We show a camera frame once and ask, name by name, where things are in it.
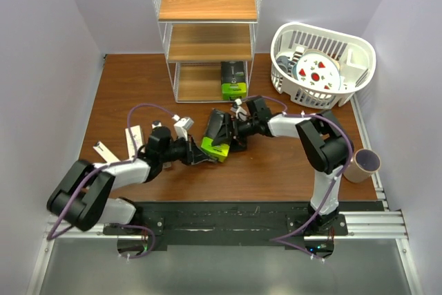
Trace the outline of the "black green razor box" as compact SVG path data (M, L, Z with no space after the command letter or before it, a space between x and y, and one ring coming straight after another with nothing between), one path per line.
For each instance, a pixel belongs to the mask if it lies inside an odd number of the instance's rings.
M202 138L201 149L218 162L224 162L229 154L229 121L228 113L213 109Z
M222 61L221 93L224 101L247 96L247 72L243 61Z

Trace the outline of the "narrow silver razor box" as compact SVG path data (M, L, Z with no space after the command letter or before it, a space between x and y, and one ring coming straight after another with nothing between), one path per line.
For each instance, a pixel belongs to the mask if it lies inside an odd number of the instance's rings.
M161 127L162 123L159 120L155 120L155 121L152 122L151 126L152 126L152 129L156 129L158 127ZM163 163L163 169L164 170L165 169L170 169L171 167L172 167L172 163L171 162L164 162Z

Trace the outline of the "silver box with H logo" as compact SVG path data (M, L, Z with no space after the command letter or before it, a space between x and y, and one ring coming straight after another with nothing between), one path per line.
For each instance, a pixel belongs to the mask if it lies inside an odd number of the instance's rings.
M128 157L133 159L135 153L144 144L144 135L140 125L125 129Z

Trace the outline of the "small silver box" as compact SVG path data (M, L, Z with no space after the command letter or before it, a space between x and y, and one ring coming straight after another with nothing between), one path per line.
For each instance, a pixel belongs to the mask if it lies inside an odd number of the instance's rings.
M93 149L108 164L120 162L120 159L101 141L96 142Z

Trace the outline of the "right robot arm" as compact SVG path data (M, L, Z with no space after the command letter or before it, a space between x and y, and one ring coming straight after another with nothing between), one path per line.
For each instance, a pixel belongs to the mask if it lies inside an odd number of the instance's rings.
M201 148L218 162L228 154L247 149L252 135L290 137L300 140L314 169L310 216L290 236L309 230L317 235L332 227L338 215L340 181L353 156L353 144L330 110L312 114L274 113L267 96L236 99L230 112L212 110Z

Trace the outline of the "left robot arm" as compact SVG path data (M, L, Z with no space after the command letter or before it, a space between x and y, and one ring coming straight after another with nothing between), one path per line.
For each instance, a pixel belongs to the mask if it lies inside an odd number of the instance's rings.
M110 199L112 189L150 182L162 172L164 164L177 160L187 166L215 162L191 135L173 139L169 128L157 126L135 159L110 164L76 161L50 195L46 208L82 231L102 221L117 223L127 234L136 234L142 229L143 217L135 213L133 203Z

